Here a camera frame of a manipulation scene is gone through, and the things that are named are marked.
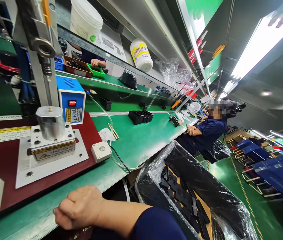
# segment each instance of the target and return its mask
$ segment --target warning label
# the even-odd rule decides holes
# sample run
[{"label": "warning label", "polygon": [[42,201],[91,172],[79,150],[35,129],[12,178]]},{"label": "warning label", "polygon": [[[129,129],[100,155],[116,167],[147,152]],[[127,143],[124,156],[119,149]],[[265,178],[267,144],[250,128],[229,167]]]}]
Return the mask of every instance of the warning label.
[{"label": "warning label", "polygon": [[81,108],[66,108],[67,122],[81,121]]},{"label": "warning label", "polygon": [[75,144],[76,144],[76,141],[72,141],[69,143],[63,143],[63,144],[59,144],[53,147],[40,149],[40,150],[34,151],[33,153],[36,156],[36,159],[40,161],[40,160],[54,157],[54,156],[57,156],[57,155],[60,155],[66,152],[74,151]]},{"label": "warning label", "polygon": [[31,126],[0,129],[0,142],[30,136]]}]

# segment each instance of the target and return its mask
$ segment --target white bucket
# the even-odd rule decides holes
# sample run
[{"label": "white bucket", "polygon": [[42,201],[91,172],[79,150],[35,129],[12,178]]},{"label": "white bucket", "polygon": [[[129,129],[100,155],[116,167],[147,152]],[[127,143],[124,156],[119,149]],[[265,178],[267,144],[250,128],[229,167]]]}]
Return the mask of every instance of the white bucket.
[{"label": "white bucket", "polygon": [[70,30],[73,33],[95,42],[103,23],[100,14],[87,0],[71,0]]}]

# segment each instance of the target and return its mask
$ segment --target brown tray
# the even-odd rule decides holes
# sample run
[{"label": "brown tray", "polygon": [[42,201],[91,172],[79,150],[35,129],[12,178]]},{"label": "brown tray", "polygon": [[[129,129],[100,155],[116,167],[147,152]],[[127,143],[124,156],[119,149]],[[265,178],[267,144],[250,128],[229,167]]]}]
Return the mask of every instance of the brown tray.
[{"label": "brown tray", "polygon": [[[80,61],[80,60],[75,59],[75,58],[68,57],[66,55],[64,55],[64,60],[65,60],[66,72],[77,74],[77,75],[80,75],[80,76],[83,76],[83,77],[91,78],[92,71],[89,69],[89,67],[87,66],[87,64],[85,62]],[[81,69],[69,66],[70,60],[76,61],[79,65],[83,66],[86,70],[81,70]]]}]

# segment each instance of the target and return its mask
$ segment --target blue control box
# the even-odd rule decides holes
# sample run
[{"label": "blue control box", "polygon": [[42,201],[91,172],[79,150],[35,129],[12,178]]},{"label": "blue control box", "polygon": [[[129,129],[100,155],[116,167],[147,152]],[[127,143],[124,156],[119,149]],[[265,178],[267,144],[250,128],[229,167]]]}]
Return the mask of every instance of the blue control box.
[{"label": "blue control box", "polygon": [[56,75],[59,105],[65,122],[71,125],[84,121],[86,92],[76,78]]}]

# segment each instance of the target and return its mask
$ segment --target fist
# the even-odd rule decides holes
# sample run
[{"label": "fist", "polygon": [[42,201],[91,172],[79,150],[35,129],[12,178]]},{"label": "fist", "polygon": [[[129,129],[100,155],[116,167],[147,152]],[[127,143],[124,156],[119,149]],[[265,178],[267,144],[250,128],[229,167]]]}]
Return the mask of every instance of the fist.
[{"label": "fist", "polygon": [[98,65],[99,65],[99,60],[98,59],[91,59],[91,63],[90,63],[90,65],[92,66],[92,67],[98,67]]},{"label": "fist", "polygon": [[53,210],[55,221],[66,230],[94,225],[103,202],[104,198],[97,187],[88,185],[78,188]]}]

